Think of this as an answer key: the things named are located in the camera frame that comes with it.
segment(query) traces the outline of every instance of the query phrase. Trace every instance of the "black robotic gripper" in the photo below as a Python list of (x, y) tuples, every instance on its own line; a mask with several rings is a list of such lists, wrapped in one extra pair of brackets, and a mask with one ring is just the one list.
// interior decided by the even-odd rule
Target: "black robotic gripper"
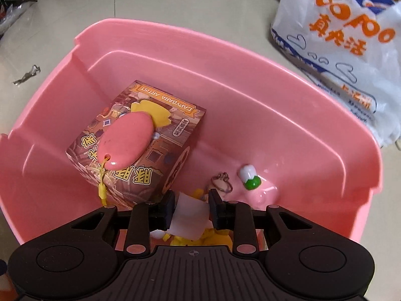
[[(209, 191), (213, 226), (233, 231), (226, 246), (157, 246), (174, 193), (132, 211), (99, 208), (20, 246), (9, 275), (20, 301), (365, 300), (374, 262), (361, 245), (282, 207), (252, 210)], [(116, 251), (120, 230), (124, 251)], [(255, 229), (268, 250), (259, 251)]]

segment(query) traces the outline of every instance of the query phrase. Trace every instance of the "pink oval keychain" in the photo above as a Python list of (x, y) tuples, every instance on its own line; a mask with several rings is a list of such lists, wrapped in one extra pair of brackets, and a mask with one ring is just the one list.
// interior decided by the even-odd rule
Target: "pink oval keychain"
[(143, 154), (154, 132), (152, 117), (146, 112), (132, 112), (118, 118), (103, 133), (97, 145), (97, 159), (109, 171), (122, 170)]

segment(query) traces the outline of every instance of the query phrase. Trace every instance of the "yellow string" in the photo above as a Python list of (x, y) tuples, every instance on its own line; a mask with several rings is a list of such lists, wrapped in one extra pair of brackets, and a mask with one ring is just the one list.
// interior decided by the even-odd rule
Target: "yellow string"
[(103, 177), (105, 175), (105, 171), (104, 171), (104, 165), (106, 164), (106, 162), (110, 159), (110, 157), (105, 157), (103, 162), (100, 165), (100, 183), (99, 183), (99, 197), (102, 201), (102, 205), (106, 206), (107, 202), (106, 202), (106, 198), (107, 198), (107, 188), (106, 185), (103, 182)]

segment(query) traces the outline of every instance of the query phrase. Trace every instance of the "green and white toy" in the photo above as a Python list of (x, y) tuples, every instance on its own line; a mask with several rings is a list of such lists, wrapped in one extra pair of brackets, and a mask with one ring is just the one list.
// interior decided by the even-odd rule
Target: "green and white toy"
[(238, 171), (238, 176), (247, 190), (254, 190), (262, 184), (262, 180), (256, 174), (256, 169), (253, 165), (247, 164), (241, 167)]

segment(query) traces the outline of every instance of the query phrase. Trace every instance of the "orange ribbon banner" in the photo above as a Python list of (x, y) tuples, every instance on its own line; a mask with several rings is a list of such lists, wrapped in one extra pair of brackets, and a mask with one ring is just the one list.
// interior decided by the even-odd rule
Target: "orange ribbon banner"
[(136, 83), (135, 87), (131, 88), (130, 90), (134, 93), (144, 93), (150, 97), (153, 97), (154, 99), (157, 99), (158, 101), (173, 106), (180, 111), (183, 111), (185, 115), (191, 117), (192, 119), (195, 119), (195, 114), (199, 112), (195, 105), (184, 102), (181, 99), (178, 99), (170, 94), (165, 93), (164, 91), (160, 91), (146, 84)]

